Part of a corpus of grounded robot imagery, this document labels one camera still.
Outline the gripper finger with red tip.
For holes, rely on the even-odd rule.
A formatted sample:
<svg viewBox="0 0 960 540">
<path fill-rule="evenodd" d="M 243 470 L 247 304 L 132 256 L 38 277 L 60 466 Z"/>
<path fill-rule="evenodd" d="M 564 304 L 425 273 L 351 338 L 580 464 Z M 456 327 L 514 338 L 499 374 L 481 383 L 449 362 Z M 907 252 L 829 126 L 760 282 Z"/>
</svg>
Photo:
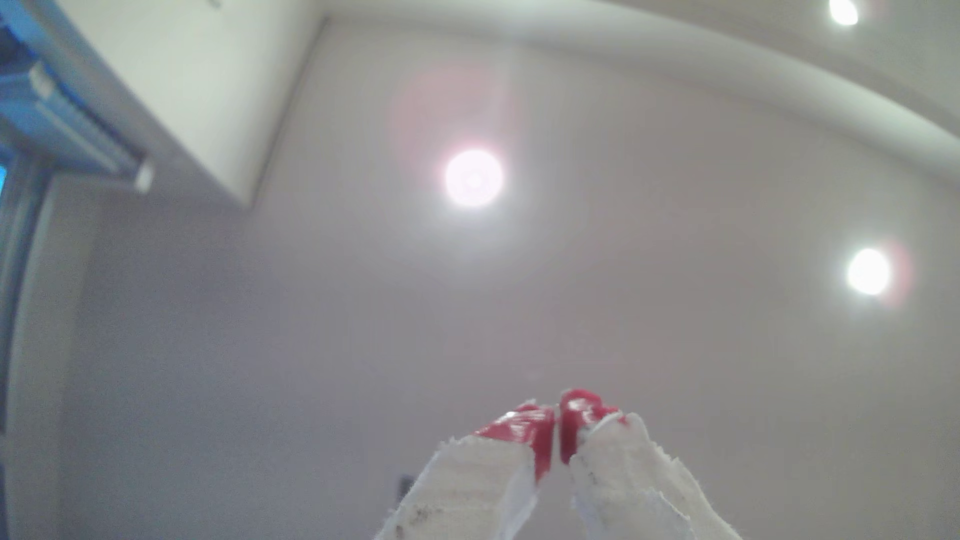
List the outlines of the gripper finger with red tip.
<svg viewBox="0 0 960 540">
<path fill-rule="evenodd" d="M 514 539 L 553 456 L 555 408 L 522 403 L 442 443 L 375 539 Z"/>
<path fill-rule="evenodd" d="M 587 539 L 740 539 L 642 417 L 585 389 L 558 402 L 558 444 Z"/>
</svg>

